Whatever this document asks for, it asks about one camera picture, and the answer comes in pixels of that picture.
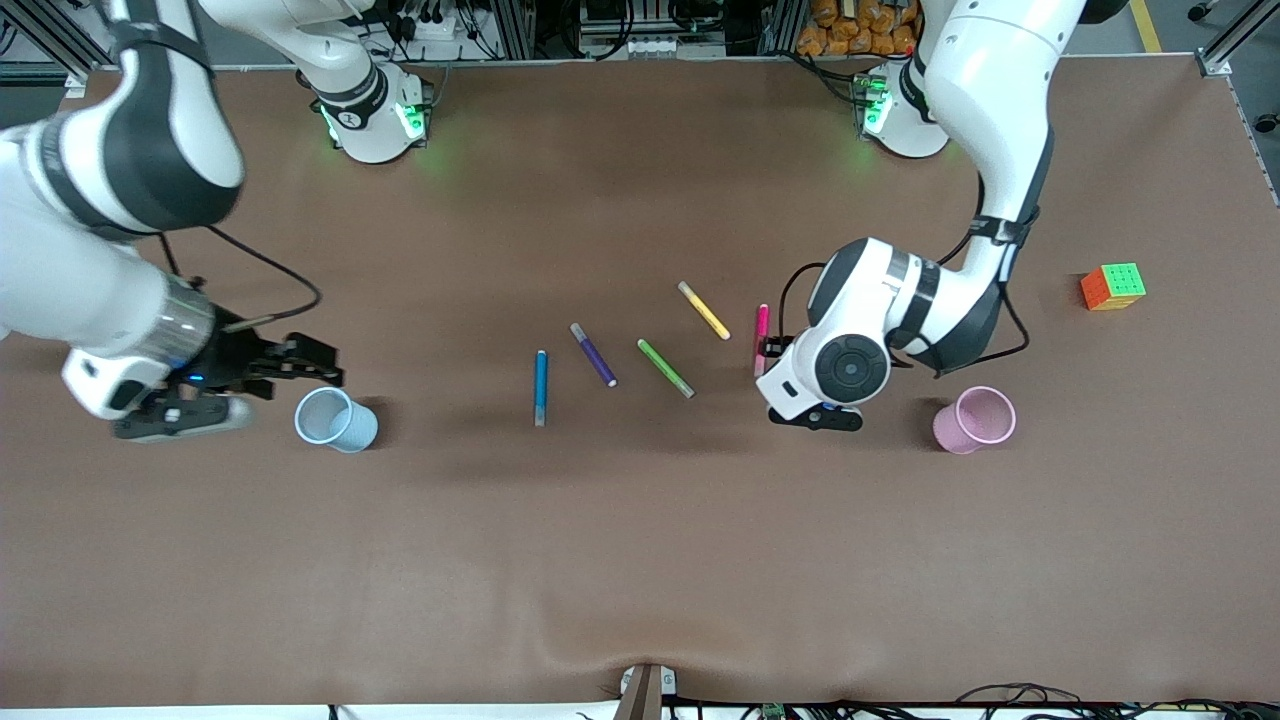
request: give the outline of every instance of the blue marker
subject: blue marker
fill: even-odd
[[[534,364],[534,427],[547,427],[547,351],[538,351]]]
[[[608,387],[616,387],[618,384],[618,378],[613,377],[613,370],[604,363],[604,357],[600,357],[600,352],[595,350],[591,345],[591,338],[586,337],[586,332],[582,331],[582,325],[573,323],[568,327],[568,332],[573,333],[577,338],[579,347],[582,348],[582,354],[586,359],[591,361],[591,366],[595,368],[595,374],[600,375],[604,384]]]

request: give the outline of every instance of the green cube face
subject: green cube face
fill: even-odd
[[[1147,287],[1142,284],[1142,275],[1138,273],[1137,263],[1102,265],[1102,275],[1107,279],[1107,288],[1111,290],[1111,297],[1147,295]]]

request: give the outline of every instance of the purple plastic cup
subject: purple plastic cup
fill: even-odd
[[[1005,393],[978,386],[960,393],[955,402],[933,416],[933,437],[947,452],[970,452],[1009,439],[1018,425],[1018,413]]]

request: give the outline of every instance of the marker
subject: marker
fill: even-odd
[[[645,357],[648,357],[649,361],[653,363],[654,368],[658,368],[658,370],[660,370],[663,375],[667,375],[667,379],[671,380],[671,384],[676,386],[676,389],[678,389],[681,395],[685,396],[685,400],[689,400],[690,397],[694,396],[694,388],[689,387],[689,383],[685,382],[685,378],[681,378],[680,373],[677,373],[675,368],[672,368],[666,360],[663,360],[662,355],[658,355],[658,351],[654,350],[652,345],[645,342],[644,338],[640,338],[636,341],[636,347],[640,348],[640,352],[644,352]]]
[[[538,351],[534,361],[534,427],[547,427],[547,351]]]
[[[685,281],[680,281],[680,284],[676,287],[680,288],[680,292],[685,293],[685,299],[689,300],[689,304],[694,306],[694,310],[698,310],[698,314],[707,320],[707,324],[716,331],[716,334],[721,336],[721,340],[728,340],[728,328],[724,327],[724,323],[719,322],[719,318],[717,318],[716,313],[712,313],[712,309],[703,302],[703,299],[698,297],[694,288],[689,287],[689,283]]]
[[[613,377],[613,370],[609,369],[609,366],[604,363],[604,357],[600,357],[599,351],[596,351],[595,346],[591,345],[591,338],[586,337],[586,333],[582,332],[582,325],[573,323],[568,327],[568,332],[573,333],[573,337],[577,338],[577,346],[582,348],[582,354],[591,361],[591,366],[595,368],[595,374],[600,375],[604,384],[617,387],[618,378]]]
[[[769,306],[755,309],[755,377],[764,374],[764,338],[769,337]]]

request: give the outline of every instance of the toy cube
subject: toy cube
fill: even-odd
[[[1089,310],[1119,310],[1147,295],[1135,263],[1102,265],[1080,281],[1084,305]]]

